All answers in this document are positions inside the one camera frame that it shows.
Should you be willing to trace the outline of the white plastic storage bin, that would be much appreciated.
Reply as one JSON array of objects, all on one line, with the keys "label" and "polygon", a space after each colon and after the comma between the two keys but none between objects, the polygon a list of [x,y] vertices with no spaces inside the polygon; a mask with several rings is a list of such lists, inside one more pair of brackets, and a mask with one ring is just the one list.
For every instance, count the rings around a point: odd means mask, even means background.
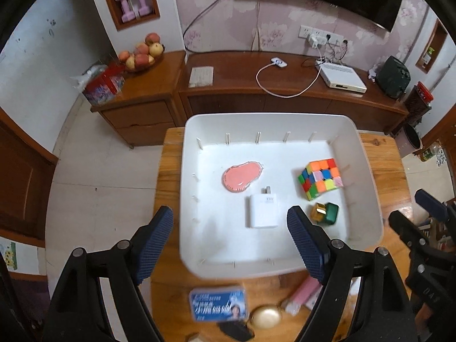
[{"label": "white plastic storage bin", "polygon": [[[344,186],[319,201],[339,206],[326,228],[333,239],[364,250],[380,242],[382,214],[375,182],[355,124],[342,115],[218,113],[191,117],[185,126],[180,186],[179,252],[203,279],[237,279],[299,271],[304,263],[289,234],[289,208],[312,210],[298,175],[311,161],[334,158]],[[222,183],[228,168],[259,162],[259,178],[241,193]],[[249,199],[270,186],[278,226],[248,225]]]}]

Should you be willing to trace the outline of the blue labelled clear box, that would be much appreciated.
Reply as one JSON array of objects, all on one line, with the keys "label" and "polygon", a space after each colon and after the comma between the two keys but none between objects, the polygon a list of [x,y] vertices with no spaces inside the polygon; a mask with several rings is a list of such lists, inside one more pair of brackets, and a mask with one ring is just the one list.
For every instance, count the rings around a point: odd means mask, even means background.
[{"label": "blue labelled clear box", "polygon": [[189,306],[196,322],[227,322],[249,317],[247,293],[242,286],[196,288],[189,293]]}]

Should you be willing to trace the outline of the round gold compact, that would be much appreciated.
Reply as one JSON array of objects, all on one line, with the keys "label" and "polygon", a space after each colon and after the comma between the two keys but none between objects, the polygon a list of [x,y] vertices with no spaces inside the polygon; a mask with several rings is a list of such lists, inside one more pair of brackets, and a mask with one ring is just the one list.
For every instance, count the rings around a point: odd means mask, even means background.
[{"label": "round gold compact", "polygon": [[282,314],[279,306],[263,305],[257,307],[251,314],[250,323],[259,329],[270,329],[276,327],[282,321]]}]

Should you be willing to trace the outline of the wooden tv cabinet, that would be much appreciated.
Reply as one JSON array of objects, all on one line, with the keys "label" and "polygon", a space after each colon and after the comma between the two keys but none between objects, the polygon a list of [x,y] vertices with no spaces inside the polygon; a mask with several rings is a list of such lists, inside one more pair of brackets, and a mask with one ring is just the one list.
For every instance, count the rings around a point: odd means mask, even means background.
[{"label": "wooden tv cabinet", "polygon": [[[130,147],[159,145],[167,129],[201,113],[328,113],[348,116],[361,130],[391,132],[408,114],[373,84],[365,71],[364,94],[329,88],[312,58],[283,54],[287,67],[270,63],[272,52],[167,52],[150,69],[129,73],[122,92],[92,107]],[[211,87],[189,88],[195,66],[214,68]]]}]

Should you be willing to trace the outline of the fruit bowl with peaches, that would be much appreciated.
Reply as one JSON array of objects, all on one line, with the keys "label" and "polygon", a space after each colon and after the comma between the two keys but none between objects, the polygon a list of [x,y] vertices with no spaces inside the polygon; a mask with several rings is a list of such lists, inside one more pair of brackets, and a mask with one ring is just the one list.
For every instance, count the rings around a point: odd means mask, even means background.
[{"label": "fruit bowl with peaches", "polygon": [[130,73],[141,72],[155,65],[163,56],[165,47],[161,36],[151,32],[142,42],[136,44],[133,51],[124,50],[118,53],[118,61]]}]

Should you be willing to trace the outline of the grey waste bin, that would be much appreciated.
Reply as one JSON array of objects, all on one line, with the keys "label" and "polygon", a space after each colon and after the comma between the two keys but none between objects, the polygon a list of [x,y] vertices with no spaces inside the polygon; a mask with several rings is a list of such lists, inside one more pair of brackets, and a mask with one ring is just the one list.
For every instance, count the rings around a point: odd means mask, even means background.
[{"label": "grey waste bin", "polygon": [[404,124],[401,127],[394,140],[401,158],[405,158],[422,147],[420,136],[417,134],[415,128],[409,124]]}]

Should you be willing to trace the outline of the red tissue box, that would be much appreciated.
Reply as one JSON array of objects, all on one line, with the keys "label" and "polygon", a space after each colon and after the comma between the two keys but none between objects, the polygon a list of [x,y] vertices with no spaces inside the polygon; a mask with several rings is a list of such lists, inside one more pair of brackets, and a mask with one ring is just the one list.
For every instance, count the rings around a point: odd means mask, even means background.
[{"label": "red tissue box", "polygon": [[125,66],[115,62],[95,64],[82,75],[70,79],[90,105],[98,107],[111,102],[121,92],[125,83],[124,71]]}]

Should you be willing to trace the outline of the white charger block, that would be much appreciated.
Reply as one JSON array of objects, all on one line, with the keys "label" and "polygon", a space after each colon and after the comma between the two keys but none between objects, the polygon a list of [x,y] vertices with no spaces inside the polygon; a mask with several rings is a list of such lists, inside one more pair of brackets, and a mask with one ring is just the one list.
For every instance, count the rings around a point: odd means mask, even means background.
[{"label": "white charger block", "polygon": [[248,225],[253,229],[275,228],[278,226],[277,195],[267,186],[261,193],[251,195],[249,199]]}]

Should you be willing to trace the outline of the pink clear-cased puff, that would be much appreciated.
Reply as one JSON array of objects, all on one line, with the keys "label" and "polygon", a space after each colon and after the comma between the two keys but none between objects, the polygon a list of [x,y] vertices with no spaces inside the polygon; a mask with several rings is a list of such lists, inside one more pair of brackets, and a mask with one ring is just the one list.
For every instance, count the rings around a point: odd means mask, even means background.
[{"label": "pink clear-cased puff", "polygon": [[262,171],[263,166],[256,161],[234,165],[224,171],[223,186],[232,193],[244,192],[252,182],[259,178]]}]

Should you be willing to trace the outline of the green and gold small box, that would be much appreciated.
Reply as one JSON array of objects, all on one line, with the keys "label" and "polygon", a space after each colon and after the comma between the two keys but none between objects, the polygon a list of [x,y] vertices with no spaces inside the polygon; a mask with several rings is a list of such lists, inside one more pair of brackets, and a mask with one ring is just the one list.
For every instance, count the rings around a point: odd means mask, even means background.
[{"label": "green and gold small box", "polygon": [[316,203],[311,210],[311,220],[323,225],[334,225],[337,221],[339,206],[333,203]]}]

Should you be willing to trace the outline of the red lidded dark jar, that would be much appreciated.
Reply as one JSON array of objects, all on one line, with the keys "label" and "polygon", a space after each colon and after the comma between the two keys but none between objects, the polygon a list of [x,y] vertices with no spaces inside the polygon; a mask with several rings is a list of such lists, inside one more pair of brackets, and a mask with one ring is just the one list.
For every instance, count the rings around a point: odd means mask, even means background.
[{"label": "red lidded dark jar", "polygon": [[404,101],[404,105],[409,112],[407,115],[408,124],[417,124],[423,115],[431,109],[433,96],[429,89],[419,81],[411,90],[409,96]]}]

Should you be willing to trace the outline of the multicolour puzzle cube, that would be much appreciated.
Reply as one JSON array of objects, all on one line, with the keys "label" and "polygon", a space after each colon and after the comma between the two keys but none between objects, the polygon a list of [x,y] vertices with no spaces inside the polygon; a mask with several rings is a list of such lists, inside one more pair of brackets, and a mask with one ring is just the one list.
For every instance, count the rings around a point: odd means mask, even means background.
[{"label": "multicolour puzzle cube", "polygon": [[309,162],[298,175],[298,181],[309,201],[344,186],[334,158]]}]

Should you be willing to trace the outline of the pink white rectangular box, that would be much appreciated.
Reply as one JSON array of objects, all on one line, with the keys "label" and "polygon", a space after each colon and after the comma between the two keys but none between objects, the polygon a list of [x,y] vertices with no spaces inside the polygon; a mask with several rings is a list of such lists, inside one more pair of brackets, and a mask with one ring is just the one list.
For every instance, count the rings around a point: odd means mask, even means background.
[{"label": "pink white rectangular box", "polygon": [[310,300],[310,298],[320,291],[321,284],[315,278],[308,276],[299,288],[282,302],[280,307],[291,316],[296,316],[301,307]]}]

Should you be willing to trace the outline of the black charger plug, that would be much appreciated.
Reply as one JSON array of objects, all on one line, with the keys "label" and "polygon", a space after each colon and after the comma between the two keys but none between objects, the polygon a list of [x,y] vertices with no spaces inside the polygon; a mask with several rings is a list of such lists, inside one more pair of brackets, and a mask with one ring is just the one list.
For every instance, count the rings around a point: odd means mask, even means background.
[{"label": "black charger plug", "polygon": [[243,321],[232,320],[217,324],[220,331],[235,341],[247,342],[255,338],[255,333]]}]

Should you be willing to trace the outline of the white wall power strip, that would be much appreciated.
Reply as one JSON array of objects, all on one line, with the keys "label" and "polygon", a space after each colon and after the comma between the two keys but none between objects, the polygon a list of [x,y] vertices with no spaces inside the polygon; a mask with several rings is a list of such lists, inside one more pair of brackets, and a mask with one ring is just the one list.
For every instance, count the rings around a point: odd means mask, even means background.
[{"label": "white wall power strip", "polygon": [[298,37],[305,39],[308,42],[311,41],[310,37],[314,37],[318,44],[322,46],[326,44],[329,44],[330,46],[341,46],[345,40],[342,35],[305,25],[301,25]]}]

